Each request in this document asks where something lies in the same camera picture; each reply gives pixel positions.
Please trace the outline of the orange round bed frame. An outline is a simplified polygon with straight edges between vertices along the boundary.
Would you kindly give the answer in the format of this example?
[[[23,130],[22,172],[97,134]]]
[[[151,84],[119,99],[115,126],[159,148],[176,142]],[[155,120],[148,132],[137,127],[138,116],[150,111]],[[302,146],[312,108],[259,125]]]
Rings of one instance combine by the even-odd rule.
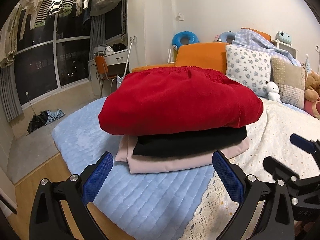
[[[203,69],[213,69],[226,73],[226,51],[227,43],[223,42],[208,42],[183,45],[179,49],[176,61],[174,63],[163,63],[137,67],[132,70],[132,73],[141,72],[147,69],[159,67],[185,67],[196,66]]]

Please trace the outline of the small white plush toy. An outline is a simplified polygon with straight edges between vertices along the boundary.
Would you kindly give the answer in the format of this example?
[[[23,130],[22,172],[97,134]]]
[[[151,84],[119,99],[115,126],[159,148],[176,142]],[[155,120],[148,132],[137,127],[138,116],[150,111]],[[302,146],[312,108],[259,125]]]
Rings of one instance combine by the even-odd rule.
[[[281,103],[280,94],[279,94],[279,87],[275,82],[273,82],[273,81],[267,82],[266,81],[264,88],[266,89],[267,96],[268,96],[269,100]]]

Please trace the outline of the party hat plush toy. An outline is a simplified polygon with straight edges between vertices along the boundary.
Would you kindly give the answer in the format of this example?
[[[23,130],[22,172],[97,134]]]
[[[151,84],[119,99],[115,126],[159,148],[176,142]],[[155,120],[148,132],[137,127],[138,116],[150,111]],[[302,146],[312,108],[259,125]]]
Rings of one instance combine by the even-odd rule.
[[[304,63],[304,67],[305,67],[305,70],[307,73],[312,73],[312,68],[311,68],[311,64],[310,64],[310,61],[309,61],[309,55],[306,54],[306,60],[305,60],[305,63]]]

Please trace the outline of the light blue quilted mattress pad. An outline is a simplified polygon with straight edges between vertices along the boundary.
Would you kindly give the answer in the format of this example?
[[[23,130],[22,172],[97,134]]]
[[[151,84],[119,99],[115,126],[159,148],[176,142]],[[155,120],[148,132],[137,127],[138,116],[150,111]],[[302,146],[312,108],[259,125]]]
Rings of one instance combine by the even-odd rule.
[[[69,171],[80,174],[104,152],[116,155],[121,138],[104,132],[95,100],[64,118],[52,131]],[[192,219],[214,174],[212,166],[155,174],[131,174],[115,162],[94,200],[95,206],[135,239],[178,239]]]

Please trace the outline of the folded pink garment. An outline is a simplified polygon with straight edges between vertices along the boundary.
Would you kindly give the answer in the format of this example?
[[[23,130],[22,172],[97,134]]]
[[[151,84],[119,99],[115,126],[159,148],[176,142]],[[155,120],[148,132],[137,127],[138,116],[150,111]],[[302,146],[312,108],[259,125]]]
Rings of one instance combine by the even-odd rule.
[[[131,174],[173,172],[207,166],[212,163],[212,155],[217,151],[166,158],[133,155],[137,139],[138,137],[131,135],[123,136],[116,154],[116,161],[127,163]],[[247,136],[239,144],[220,150],[226,158],[231,159],[248,149],[249,137]]]

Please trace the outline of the orange desk chair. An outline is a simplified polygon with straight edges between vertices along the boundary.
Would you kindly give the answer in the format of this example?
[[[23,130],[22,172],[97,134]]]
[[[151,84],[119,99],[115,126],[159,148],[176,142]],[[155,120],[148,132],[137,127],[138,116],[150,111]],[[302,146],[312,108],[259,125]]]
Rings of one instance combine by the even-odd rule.
[[[103,95],[103,87],[104,87],[104,81],[110,81],[110,93],[112,93],[112,87],[113,83],[116,80],[116,75],[110,75],[108,71],[108,66],[105,61],[105,58],[103,56],[96,56],[94,58],[96,69],[98,72],[98,79],[100,83],[100,98]]]

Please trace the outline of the white bedside shelf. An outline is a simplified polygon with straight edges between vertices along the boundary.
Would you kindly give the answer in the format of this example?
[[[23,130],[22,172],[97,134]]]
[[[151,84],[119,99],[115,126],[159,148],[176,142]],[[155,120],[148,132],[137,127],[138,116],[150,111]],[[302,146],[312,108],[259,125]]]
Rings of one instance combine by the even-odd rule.
[[[294,59],[297,58],[298,50],[293,48],[293,46],[286,44],[284,42],[281,42],[279,40],[272,40],[271,43],[279,49],[288,51],[293,56]]]

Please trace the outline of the blue neck pillow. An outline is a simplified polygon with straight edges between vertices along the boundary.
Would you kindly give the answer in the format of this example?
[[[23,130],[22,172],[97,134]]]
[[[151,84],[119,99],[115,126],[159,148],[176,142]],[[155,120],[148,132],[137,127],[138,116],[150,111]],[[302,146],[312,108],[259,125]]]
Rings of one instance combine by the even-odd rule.
[[[178,51],[183,45],[199,43],[199,38],[191,31],[182,31],[172,38],[172,46]]]
[[[228,32],[221,33],[218,36],[217,42],[231,44],[233,40],[235,40],[235,33],[228,31]]]

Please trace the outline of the red knit sweater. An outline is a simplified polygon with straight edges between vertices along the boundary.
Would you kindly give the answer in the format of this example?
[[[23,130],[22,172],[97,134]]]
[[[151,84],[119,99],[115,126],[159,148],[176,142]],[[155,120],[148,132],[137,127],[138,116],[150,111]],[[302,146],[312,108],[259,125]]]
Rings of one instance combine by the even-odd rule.
[[[263,102],[220,71],[159,67],[127,75],[98,115],[113,135],[156,135],[240,128],[259,120]]]

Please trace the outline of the grey curtain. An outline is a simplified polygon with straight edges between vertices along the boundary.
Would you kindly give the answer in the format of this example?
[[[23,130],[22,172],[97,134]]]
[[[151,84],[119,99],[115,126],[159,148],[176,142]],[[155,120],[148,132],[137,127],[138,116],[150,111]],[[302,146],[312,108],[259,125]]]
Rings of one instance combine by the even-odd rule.
[[[8,122],[23,113],[16,88],[13,64],[1,68],[1,102]]]

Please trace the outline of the pink bear face cushion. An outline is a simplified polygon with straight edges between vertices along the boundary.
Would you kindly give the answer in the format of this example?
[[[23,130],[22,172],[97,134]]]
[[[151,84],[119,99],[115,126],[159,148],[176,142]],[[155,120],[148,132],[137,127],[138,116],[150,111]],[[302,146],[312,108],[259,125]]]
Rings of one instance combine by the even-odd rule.
[[[320,120],[320,101],[311,102],[309,100],[305,100],[304,111]]]

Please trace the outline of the hanging striped clothes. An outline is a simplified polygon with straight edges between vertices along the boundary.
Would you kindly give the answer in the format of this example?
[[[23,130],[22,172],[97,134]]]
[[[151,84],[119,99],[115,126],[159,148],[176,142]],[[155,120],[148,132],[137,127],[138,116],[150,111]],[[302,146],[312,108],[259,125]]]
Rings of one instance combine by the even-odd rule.
[[[117,0],[20,0],[6,20],[1,19],[1,68],[13,64],[17,41],[24,39],[27,17],[31,30],[46,25],[47,18],[67,17],[75,8],[75,15],[84,22],[113,9]]]

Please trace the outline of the white desk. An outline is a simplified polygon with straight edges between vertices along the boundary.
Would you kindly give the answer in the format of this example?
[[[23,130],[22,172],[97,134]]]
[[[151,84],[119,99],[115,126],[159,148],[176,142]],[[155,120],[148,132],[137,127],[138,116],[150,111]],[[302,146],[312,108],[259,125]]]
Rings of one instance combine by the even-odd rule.
[[[125,49],[103,56],[107,65],[108,78],[105,77],[105,73],[98,72],[95,60],[88,62],[91,86],[95,96],[100,96],[101,93],[108,95],[117,89],[117,76],[123,77],[125,70],[127,74],[129,73],[129,65],[125,68],[128,52],[129,50]]]

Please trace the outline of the mint green projector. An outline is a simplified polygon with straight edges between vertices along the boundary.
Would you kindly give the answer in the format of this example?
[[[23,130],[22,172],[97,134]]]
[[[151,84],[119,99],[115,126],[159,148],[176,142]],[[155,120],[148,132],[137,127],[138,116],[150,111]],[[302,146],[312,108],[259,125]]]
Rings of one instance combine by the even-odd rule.
[[[284,31],[279,31],[276,34],[276,40],[283,42],[285,44],[291,45],[292,44],[292,37],[291,35],[285,33]]]

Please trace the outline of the brown plush bear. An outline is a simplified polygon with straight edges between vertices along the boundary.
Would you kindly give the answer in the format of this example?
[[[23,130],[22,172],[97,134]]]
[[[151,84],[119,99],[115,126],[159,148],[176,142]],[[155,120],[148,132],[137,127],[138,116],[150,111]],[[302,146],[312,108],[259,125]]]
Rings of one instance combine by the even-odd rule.
[[[319,74],[312,71],[305,73],[305,99],[311,102],[319,101]]]

